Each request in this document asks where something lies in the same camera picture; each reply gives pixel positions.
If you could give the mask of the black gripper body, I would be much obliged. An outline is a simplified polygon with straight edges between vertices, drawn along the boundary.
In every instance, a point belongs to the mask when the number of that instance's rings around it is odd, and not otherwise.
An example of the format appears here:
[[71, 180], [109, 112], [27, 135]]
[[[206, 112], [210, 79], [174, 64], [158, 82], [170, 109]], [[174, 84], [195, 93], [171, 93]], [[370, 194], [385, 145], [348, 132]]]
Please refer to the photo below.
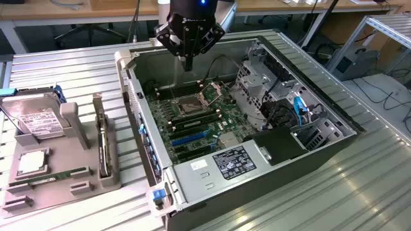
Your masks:
[[173, 0], [167, 18], [175, 35], [182, 39], [189, 57], [190, 35], [198, 25], [215, 25], [217, 2], [214, 0]]

